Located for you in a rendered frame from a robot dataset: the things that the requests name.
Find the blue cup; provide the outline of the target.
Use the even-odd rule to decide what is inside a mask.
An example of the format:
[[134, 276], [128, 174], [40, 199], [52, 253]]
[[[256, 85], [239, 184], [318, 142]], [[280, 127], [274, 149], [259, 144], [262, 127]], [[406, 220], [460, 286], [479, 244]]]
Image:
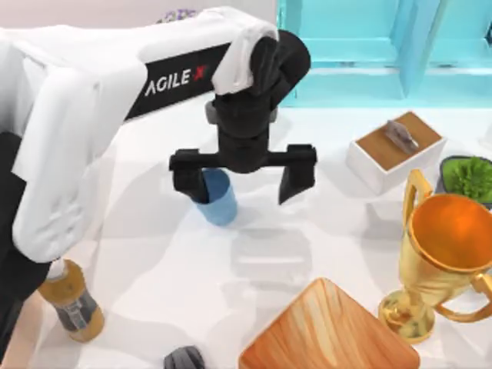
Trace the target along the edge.
[[213, 225], [230, 224], [238, 213], [238, 204], [228, 174], [220, 168], [206, 168], [202, 174], [209, 201], [195, 202], [197, 208]]

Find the white box with wooden top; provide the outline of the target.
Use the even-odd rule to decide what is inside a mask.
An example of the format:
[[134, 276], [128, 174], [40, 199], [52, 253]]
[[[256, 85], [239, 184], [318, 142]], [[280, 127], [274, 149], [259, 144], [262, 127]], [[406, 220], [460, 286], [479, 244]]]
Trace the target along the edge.
[[394, 119], [404, 126], [417, 149], [401, 150], [386, 135], [382, 125], [349, 144], [347, 166], [375, 193], [383, 194], [407, 180], [412, 169], [423, 170], [438, 162], [447, 139], [409, 111]]

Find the grey rock-shaped object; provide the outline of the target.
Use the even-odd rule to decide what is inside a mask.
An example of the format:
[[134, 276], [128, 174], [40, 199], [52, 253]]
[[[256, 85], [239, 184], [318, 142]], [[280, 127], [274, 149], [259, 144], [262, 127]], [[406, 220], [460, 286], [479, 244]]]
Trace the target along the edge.
[[384, 126], [384, 134], [408, 155], [419, 149], [419, 144], [414, 140], [411, 133], [398, 121], [388, 120]]

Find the purple patterned object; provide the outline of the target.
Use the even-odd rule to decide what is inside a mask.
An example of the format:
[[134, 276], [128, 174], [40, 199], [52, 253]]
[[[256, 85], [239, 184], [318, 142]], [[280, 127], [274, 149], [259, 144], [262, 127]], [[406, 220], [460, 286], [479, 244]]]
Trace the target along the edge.
[[157, 21], [156, 24], [176, 22], [186, 18], [195, 17], [198, 10], [193, 8], [177, 8], [166, 11]]

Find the light blue rack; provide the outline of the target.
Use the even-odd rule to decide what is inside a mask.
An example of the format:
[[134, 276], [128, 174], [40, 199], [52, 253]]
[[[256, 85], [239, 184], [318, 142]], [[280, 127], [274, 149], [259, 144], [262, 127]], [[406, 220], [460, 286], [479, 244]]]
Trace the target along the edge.
[[279, 0], [311, 53], [296, 108], [492, 108], [492, 0]]

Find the gold trophy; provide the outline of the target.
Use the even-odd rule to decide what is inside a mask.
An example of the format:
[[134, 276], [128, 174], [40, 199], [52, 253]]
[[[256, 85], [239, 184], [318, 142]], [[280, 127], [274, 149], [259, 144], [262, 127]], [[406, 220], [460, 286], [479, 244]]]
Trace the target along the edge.
[[[492, 316], [492, 213], [458, 194], [434, 194], [422, 172], [407, 178], [399, 260], [402, 288], [378, 307], [380, 320], [410, 344], [427, 339], [435, 315], [460, 323]], [[473, 288], [488, 302], [471, 313], [446, 302]]]

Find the wooden board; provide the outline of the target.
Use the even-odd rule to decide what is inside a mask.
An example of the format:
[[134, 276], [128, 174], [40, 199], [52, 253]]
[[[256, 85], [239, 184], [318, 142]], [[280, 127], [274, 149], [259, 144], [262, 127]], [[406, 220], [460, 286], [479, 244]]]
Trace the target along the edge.
[[312, 281], [241, 353], [238, 369], [419, 369], [419, 354], [327, 278]]

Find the orange bottle with grey label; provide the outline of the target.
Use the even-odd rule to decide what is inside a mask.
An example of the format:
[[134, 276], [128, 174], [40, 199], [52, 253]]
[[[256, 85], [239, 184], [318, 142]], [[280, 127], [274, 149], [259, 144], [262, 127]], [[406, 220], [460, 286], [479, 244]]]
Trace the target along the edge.
[[54, 261], [38, 291], [56, 310], [72, 340], [85, 343], [101, 333], [104, 315], [87, 289], [82, 269], [74, 261]]

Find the green plant in dark pot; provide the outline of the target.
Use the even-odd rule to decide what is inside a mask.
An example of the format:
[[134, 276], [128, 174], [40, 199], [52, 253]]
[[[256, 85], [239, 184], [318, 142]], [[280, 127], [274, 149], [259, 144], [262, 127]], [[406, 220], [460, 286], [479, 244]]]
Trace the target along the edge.
[[492, 161], [464, 155], [443, 159], [435, 192], [463, 195], [492, 211]]

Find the dark grey striped object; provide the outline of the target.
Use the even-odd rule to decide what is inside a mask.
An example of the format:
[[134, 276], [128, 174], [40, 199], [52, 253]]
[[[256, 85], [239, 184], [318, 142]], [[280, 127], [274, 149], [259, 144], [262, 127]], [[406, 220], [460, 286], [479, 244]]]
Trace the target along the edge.
[[166, 355], [164, 369], [205, 369], [201, 352], [195, 346], [178, 347]]

